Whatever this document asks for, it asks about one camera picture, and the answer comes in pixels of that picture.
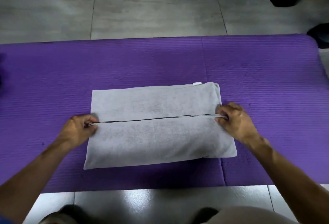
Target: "blue sleeve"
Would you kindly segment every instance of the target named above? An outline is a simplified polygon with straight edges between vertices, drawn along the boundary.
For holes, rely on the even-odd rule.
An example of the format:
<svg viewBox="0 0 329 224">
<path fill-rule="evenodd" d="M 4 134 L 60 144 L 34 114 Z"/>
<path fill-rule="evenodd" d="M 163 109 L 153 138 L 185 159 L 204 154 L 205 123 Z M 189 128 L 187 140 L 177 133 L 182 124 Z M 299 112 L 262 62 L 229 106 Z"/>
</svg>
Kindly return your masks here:
<svg viewBox="0 0 329 224">
<path fill-rule="evenodd" d="M 0 224 L 14 224 L 14 223 L 0 215 Z"/>
</svg>

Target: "person's left hand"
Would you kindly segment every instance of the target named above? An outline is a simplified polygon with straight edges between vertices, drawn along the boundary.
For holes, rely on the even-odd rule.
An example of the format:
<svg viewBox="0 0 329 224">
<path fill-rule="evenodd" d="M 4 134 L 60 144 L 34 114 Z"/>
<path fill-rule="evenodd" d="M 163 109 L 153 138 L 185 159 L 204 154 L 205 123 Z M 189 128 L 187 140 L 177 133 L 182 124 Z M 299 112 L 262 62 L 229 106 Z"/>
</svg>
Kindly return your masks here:
<svg viewBox="0 0 329 224">
<path fill-rule="evenodd" d="M 88 125 L 95 122 L 98 122 L 98 120 L 92 115 L 71 117 L 63 126 L 55 143 L 68 144 L 70 150 L 80 146 L 96 132 L 97 125 Z"/>
</svg>

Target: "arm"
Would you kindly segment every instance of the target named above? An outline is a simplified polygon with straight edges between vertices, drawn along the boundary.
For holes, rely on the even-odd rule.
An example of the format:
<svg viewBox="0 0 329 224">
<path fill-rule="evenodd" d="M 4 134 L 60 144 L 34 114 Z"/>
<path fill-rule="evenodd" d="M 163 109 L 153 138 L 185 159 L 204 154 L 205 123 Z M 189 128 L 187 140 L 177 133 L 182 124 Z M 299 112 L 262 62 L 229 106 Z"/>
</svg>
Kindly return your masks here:
<svg viewBox="0 0 329 224">
<path fill-rule="evenodd" d="M 70 118 L 56 140 L 30 164 L 0 186 L 0 215 L 20 224 L 64 157 L 97 129 L 91 115 Z"/>
<path fill-rule="evenodd" d="M 216 118 L 215 121 L 253 153 L 299 222 L 329 223 L 327 190 L 275 151 L 269 141 L 258 134 L 251 118 L 240 105 L 230 102 L 216 111 L 226 114 L 228 120 Z"/>
</svg>

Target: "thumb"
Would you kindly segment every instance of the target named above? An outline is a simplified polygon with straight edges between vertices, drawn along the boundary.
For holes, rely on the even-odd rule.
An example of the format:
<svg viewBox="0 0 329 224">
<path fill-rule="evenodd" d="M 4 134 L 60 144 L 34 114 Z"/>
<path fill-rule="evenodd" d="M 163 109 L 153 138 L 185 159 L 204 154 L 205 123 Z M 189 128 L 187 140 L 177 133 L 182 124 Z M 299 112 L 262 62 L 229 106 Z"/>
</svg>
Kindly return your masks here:
<svg viewBox="0 0 329 224">
<path fill-rule="evenodd" d="M 225 128 L 228 125 L 228 121 L 225 118 L 216 117 L 215 121 L 223 128 Z"/>
<path fill-rule="evenodd" d="M 95 134 L 98 126 L 96 124 L 93 124 L 91 126 L 88 126 L 84 129 L 84 134 L 87 136 L 87 138 L 91 137 L 93 134 Z"/>
</svg>

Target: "purple mat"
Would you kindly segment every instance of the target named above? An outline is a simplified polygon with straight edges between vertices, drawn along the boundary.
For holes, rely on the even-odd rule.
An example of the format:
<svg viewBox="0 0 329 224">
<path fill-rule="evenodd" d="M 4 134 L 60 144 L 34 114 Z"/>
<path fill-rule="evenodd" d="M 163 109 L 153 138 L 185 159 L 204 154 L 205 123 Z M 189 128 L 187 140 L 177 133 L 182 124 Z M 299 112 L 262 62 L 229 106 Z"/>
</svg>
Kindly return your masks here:
<svg viewBox="0 0 329 224">
<path fill-rule="evenodd" d="M 0 45 L 0 183 L 37 156 L 93 89 L 218 82 L 283 155 L 329 182 L 329 83 L 305 35 L 92 40 Z M 268 184 L 252 155 L 83 170 L 72 151 L 44 192 Z"/>
</svg>

